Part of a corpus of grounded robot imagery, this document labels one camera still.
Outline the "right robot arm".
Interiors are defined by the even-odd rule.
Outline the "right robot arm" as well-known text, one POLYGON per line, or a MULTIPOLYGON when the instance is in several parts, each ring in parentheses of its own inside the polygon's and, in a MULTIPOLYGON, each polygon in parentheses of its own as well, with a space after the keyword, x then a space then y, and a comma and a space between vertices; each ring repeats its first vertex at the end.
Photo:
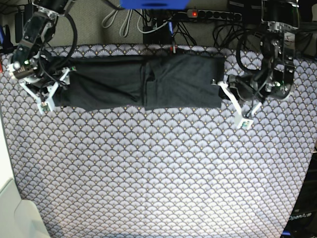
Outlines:
POLYGON ((18 43, 8 65, 9 75, 31 96, 41 114, 52 112, 55 108, 53 97, 56 91, 67 89, 69 74, 75 67, 67 66, 75 51, 78 31, 69 12, 73 0, 34 0, 37 11, 28 20, 23 36, 18 43), (46 44, 53 38, 60 17, 68 19, 73 41, 65 57, 53 59, 46 51, 46 44))

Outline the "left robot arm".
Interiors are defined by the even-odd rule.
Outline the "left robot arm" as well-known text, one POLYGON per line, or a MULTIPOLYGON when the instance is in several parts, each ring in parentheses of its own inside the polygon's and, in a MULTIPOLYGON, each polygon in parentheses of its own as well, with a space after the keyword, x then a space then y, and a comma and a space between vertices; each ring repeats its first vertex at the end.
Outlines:
POLYGON ((298 1, 264 0, 260 26, 246 31, 238 40, 236 60, 245 75, 229 75, 217 82, 236 110, 237 128, 250 129, 255 113, 267 98, 284 101, 292 94, 295 33, 299 26, 298 1), (261 34, 263 59, 260 69, 249 69, 242 63, 241 47, 247 37, 255 33, 261 34))

